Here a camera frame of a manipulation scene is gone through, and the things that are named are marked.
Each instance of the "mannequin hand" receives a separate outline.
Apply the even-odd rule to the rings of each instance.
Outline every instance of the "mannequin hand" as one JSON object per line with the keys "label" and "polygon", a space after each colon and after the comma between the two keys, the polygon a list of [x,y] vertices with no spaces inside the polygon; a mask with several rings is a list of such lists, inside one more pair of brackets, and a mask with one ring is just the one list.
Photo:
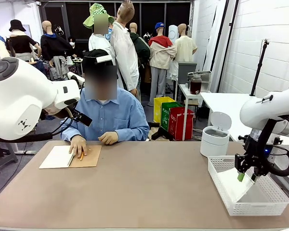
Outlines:
{"label": "mannequin hand", "polygon": [[77,154],[77,157],[80,158],[82,150],[84,154],[87,155],[87,142],[82,136],[76,135],[71,140],[71,147],[69,148],[69,153],[73,152],[74,155]]}
{"label": "mannequin hand", "polygon": [[52,60],[49,61],[49,65],[50,65],[51,67],[53,67],[53,61],[52,61]]}
{"label": "mannequin hand", "polygon": [[135,97],[137,97],[138,91],[136,88],[134,88],[133,90],[130,90],[130,93],[132,93]]}
{"label": "mannequin hand", "polygon": [[105,132],[98,140],[104,144],[112,145],[118,142],[119,136],[115,131]]}

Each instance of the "green bucket hat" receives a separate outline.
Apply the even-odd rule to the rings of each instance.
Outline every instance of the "green bucket hat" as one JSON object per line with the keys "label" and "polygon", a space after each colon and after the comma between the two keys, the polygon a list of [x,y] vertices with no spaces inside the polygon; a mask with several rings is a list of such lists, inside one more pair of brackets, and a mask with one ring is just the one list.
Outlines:
{"label": "green bucket hat", "polygon": [[[99,3],[93,4],[90,7],[90,16],[83,22],[83,25],[88,29],[92,29],[92,26],[94,24],[94,15],[102,13],[107,14],[107,11],[104,9],[104,7]],[[115,19],[112,16],[108,15],[108,21],[110,23],[113,23]]]}

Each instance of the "notebook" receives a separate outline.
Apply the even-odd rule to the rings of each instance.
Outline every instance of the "notebook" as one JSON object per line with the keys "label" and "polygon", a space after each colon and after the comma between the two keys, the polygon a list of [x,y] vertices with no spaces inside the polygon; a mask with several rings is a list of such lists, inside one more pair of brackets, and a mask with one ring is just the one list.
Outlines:
{"label": "notebook", "polygon": [[238,202],[254,184],[254,181],[245,174],[242,182],[237,179],[237,169],[217,173],[232,202]]}
{"label": "notebook", "polygon": [[69,152],[70,145],[54,146],[43,163],[42,168],[65,168],[65,167],[95,167],[101,152],[101,145],[87,146],[87,155],[82,161]]}

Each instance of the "red bag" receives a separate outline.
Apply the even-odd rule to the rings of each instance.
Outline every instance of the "red bag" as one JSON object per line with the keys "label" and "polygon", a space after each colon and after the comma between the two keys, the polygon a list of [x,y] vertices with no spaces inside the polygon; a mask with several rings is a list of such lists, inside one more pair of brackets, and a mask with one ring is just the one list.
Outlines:
{"label": "red bag", "polygon": [[[169,112],[168,133],[174,137],[175,141],[183,138],[184,107],[174,107]],[[193,135],[193,116],[194,112],[187,109],[185,140],[190,140]]]}

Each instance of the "robot logo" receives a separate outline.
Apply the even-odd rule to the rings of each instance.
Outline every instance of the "robot logo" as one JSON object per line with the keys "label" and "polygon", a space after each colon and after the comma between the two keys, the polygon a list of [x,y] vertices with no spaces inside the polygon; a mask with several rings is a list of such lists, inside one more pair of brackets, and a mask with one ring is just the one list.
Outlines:
{"label": "robot logo", "polygon": [[27,119],[21,120],[21,121],[18,123],[18,125],[22,124],[22,125],[24,126],[23,129],[21,129],[22,131],[23,131],[26,127],[30,127],[30,126],[31,126],[31,125],[26,125],[26,121],[27,121]]}

